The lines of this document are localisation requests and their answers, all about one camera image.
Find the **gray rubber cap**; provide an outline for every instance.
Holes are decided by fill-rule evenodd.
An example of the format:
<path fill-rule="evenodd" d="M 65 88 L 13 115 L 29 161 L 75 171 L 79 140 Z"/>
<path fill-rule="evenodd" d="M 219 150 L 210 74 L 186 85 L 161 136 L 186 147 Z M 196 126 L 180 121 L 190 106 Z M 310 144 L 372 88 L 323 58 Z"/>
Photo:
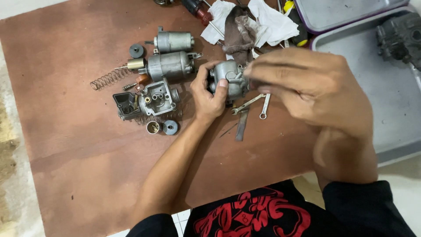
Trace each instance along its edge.
<path fill-rule="evenodd" d="M 166 135 L 174 135 L 179 130 L 179 125 L 174 120 L 167 120 L 162 127 Z"/>
<path fill-rule="evenodd" d="M 130 56 L 134 59 L 141 58 L 144 52 L 143 46 L 138 43 L 133 44 L 129 49 Z"/>

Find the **man's left hand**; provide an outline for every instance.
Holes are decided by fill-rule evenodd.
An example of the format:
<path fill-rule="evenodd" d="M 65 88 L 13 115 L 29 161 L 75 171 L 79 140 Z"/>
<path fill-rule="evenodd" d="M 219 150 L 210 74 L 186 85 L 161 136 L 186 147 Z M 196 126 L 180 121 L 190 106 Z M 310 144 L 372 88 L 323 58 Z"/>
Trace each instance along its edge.
<path fill-rule="evenodd" d="M 221 61 L 207 62 L 199 67 L 196 79 L 190 84 L 195 100 L 196 118 L 205 121 L 214 121 L 225 108 L 225 99 L 228 92 L 228 81 L 222 79 L 218 82 L 215 95 L 207 91 L 208 70 L 213 69 Z"/>

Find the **combination wrench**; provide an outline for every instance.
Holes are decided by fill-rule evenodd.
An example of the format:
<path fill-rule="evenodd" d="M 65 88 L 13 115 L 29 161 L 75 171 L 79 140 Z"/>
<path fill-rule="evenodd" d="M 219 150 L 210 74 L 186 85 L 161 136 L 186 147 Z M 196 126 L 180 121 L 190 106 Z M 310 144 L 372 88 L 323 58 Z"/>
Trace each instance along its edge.
<path fill-rule="evenodd" d="M 260 119 L 266 119 L 266 110 L 267 110 L 267 106 L 269 105 L 269 99 L 270 99 L 270 94 L 266 94 L 266 99 L 264 99 L 264 104 L 263 104 L 263 110 L 262 113 L 260 114 Z"/>
<path fill-rule="evenodd" d="M 238 114 L 238 112 L 240 112 L 241 110 L 243 110 L 245 107 L 249 106 L 251 103 L 255 102 L 256 100 L 262 98 L 262 97 L 266 97 L 266 94 L 260 94 L 256 97 L 254 97 L 253 99 L 251 99 L 249 102 L 243 104 L 242 106 L 238 107 L 238 108 L 233 108 L 232 111 L 232 115 L 236 115 Z"/>

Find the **red graphic print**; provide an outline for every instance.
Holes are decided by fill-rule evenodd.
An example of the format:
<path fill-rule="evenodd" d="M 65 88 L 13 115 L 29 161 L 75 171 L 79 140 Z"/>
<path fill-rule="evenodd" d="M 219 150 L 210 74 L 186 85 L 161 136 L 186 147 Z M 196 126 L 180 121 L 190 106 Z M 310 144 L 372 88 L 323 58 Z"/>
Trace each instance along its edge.
<path fill-rule="evenodd" d="M 292 231 L 285 233 L 282 227 L 273 226 L 273 232 L 279 237 L 300 237 L 310 226 L 310 214 L 303 208 L 289 204 L 282 192 L 268 187 L 264 189 L 269 194 L 251 198 L 251 194 L 245 192 L 238 196 L 236 202 L 216 208 L 194 223 L 194 231 L 201 237 L 207 237 L 213 227 L 217 228 L 215 237 L 250 237 L 252 231 L 258 232 L 266 227 L 270 219 L 282 218 L 286 210 L 293 210 L 296 223 L 288 226 Z"/>

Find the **forearm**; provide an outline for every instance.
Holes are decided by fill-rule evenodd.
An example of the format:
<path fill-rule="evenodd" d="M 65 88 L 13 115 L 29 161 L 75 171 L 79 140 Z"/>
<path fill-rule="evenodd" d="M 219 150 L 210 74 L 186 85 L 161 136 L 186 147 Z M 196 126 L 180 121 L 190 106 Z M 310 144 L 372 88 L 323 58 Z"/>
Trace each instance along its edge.
<path fill-rule="evenodd" d="M 339 130 L 324 128 L 313 155 L 322 190 L 332 181 L 360 184 L 377 181 L 377 157 L 371 137 L 357 139 Z"/>
<path fill-rule="evenodd" d="M 211 120 L 194 117 L 153 166 L 136 203 L 134 224 L 154 214 L 170 213 L 197 146 L 211 124 Z"/>

